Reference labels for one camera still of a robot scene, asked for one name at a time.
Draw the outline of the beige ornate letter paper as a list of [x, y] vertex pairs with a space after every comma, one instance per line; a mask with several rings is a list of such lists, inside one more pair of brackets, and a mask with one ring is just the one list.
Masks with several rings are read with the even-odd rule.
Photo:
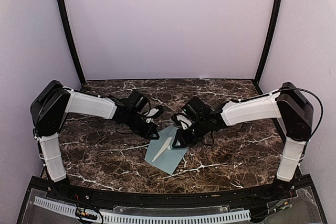
[[165, 150], [170, 150], [172, 136], [168, 137], [166, 141], [163, 143], [159, 151], [156, 153], [156, 155], [153, 157], [152, 162], [154, 162]]

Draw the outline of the teal paper envelope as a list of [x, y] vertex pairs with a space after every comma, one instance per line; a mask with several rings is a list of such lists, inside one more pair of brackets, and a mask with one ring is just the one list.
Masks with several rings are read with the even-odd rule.
[[188, 150], [187, 148], [176, 148], [173, 150], [165, 150], [154, 162], [152, 162], [153, 157], [159, 151], [166, 139], [172, 136], [171, 144], [173, 143], [177, 127], [170, 125], [165, 129], [159, 131], [160, 138], [158, 140], [151, 140], [145, 155], [145, 161], [150, 165], [160, 169], [161, 171], [172, 175], [176, 170], [177, 166], [181, 162], [185, 153]]

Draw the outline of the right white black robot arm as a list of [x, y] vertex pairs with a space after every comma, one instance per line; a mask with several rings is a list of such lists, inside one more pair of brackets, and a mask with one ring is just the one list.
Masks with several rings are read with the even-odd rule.
[[214, 132], [249, 122], [280, 120], [285, 128], [285, 144], [276, 173], [277, 181], [268, 188], [273, 200], [288, 191], [287, 182], [294, 178], [305, 156], [308, 143], [321, 124], [313, 125], [314, 107], [306, 95], [321, 99], [310, 90], [285, 82], [279, 89], [255, 97], [225, 101], [212, 108], [198, 97], [192, 97], [172, 120], [179, 125], [174, 134], [172, 149], [191, 147]]

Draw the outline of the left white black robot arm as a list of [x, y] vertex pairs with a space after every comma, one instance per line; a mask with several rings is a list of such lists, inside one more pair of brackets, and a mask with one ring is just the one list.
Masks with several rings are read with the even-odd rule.
[[53, 80], [43, 89], [30, 106], [33, 120], [33, 136], [38, 142], [40, 158], [48, 175], [54, 182], [53, 191], [63, 201], [74, 197], [74, 189], [65, 181], [64, 168], [59, 145], [59, 134], [69, 113], [83, 114], [112, 120], [129, 127], [132, 133], [146, 139], [157, 140], [159, 133], [154, 120], [164, 110], [161, 105], [142, 110], [150, 101], [134, 90], [127, 98], [102, 97], [87, 94], [63, 86]]

